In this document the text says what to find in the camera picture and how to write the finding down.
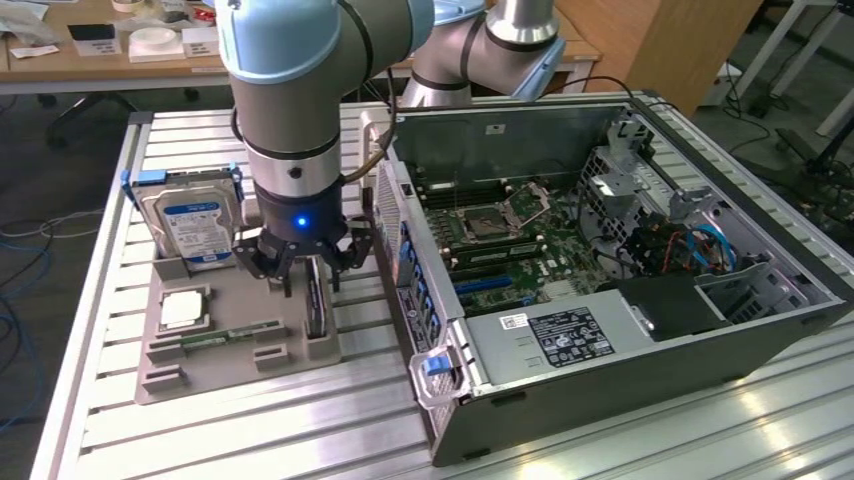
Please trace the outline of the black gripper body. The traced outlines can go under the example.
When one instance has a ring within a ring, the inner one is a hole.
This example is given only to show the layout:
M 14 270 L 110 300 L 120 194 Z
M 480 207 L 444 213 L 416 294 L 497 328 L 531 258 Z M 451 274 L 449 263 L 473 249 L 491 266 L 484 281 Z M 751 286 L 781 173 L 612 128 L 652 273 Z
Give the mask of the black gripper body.
M 262 221 L 260 241 L 269 252 L 278 252 L 290 244 L 300 255 L 318 253 L 320 247 L 336 250 L 346 233 L 341 190 L 336 181 L 314 195 L 286 197 L 254 184 Z

